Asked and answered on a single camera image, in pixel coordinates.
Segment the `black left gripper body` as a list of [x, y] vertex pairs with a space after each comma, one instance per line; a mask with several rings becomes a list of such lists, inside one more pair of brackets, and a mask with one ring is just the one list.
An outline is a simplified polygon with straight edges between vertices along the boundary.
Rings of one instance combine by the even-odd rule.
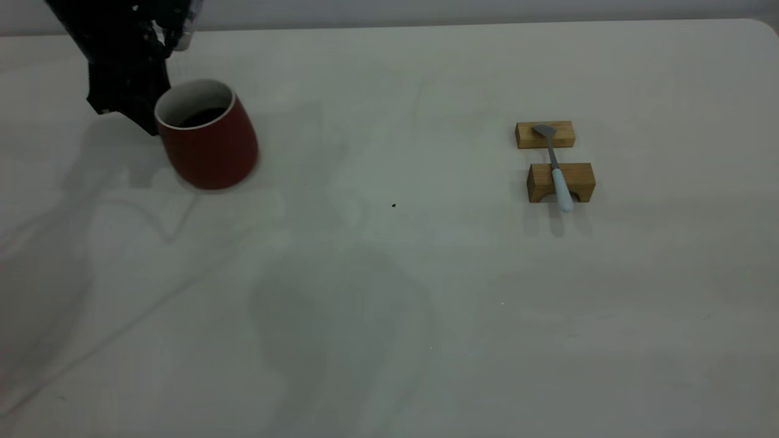
[[164, 61], [183, 36], [181, 1], [47, 1], [87, 61], [139, 69]]

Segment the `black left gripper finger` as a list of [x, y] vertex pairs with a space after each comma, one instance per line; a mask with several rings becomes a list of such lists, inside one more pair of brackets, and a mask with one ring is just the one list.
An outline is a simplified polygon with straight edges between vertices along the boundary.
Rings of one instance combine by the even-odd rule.
[[158, 136], [154, 108], [159, 98], [170, 89], [165, 59], [152, 62], [131, 75], [129, 83], [129, 119], [148, 135]]
[[87, 102], [100, 116], [117, 112], [131, 121], [137, 122], [129, 105], [124, 103], [125, 92], [131, 87], [135, 74], [130, 69], [114, 69], [89, 62], [87, 64], [89, 85]]

